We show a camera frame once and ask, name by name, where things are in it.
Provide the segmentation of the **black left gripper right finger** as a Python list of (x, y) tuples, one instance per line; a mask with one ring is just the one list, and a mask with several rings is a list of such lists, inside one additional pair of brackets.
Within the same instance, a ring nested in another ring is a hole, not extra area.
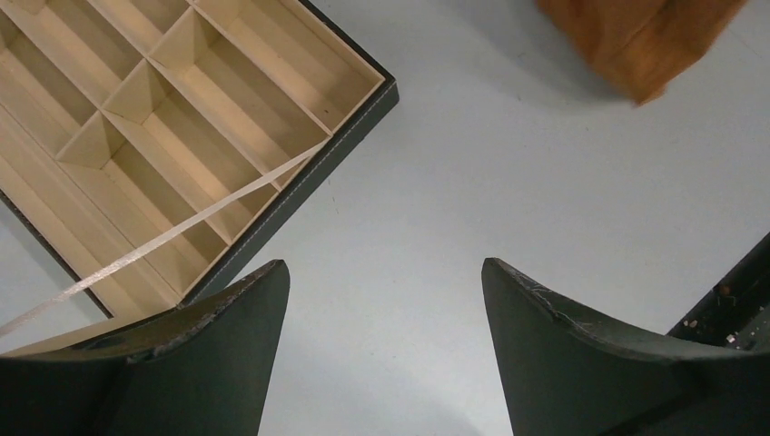
[(498, 258), (482, 288), (517, 435), (766, 435), (769, 355), (599, 312)]

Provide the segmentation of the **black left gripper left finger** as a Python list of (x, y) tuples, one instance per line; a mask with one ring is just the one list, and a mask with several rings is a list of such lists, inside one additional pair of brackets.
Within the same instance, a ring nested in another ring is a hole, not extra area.
[(1, 360), (4, 435), (255, 435), (290, 272), (273, 260), (181, 309)]

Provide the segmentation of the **orange-brown underwear with cream waistband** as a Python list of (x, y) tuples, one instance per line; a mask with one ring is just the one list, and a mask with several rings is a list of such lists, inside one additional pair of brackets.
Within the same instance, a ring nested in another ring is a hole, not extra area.
[(597, 75), (642, 105), (702, 59), (744, 0), (541, 0), (538, 9)]

